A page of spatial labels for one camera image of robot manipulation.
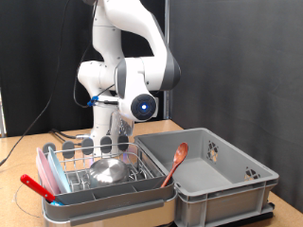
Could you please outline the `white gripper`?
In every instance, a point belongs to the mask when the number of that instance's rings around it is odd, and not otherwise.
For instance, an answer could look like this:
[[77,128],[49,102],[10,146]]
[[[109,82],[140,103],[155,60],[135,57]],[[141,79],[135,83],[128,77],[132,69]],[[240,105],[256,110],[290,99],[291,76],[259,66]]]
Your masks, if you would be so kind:
[[102,101],[106,107],[116,105],[120,114],[128,119],[151,119],[157,113],[157,102],[153,96],[136,96],[133,99]]

